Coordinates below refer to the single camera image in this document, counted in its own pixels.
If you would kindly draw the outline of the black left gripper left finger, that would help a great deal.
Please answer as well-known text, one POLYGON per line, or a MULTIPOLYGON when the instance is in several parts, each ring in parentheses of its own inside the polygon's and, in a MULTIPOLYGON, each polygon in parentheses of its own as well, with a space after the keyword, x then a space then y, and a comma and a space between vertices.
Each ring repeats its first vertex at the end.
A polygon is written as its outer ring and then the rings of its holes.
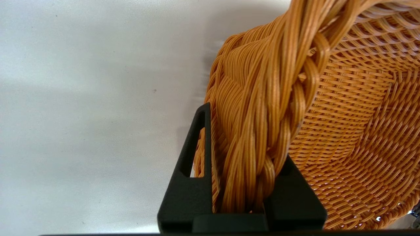
POLYGON ((200 233, 200 219, 212 214, 211 106, 200 106, 191 123, 158 211, 161 233, 200 233), (200 132, 204 129, 204 176, 191 178, 200 132))

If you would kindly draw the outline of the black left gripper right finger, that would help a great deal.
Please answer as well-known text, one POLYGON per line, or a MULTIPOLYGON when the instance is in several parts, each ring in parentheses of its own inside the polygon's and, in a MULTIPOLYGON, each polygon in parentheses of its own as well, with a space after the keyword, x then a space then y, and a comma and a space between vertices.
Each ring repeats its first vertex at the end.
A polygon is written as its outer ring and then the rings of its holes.
POLYGON ((322 230, 327 212, 290 156, 264 200, 270 232, 322 230))

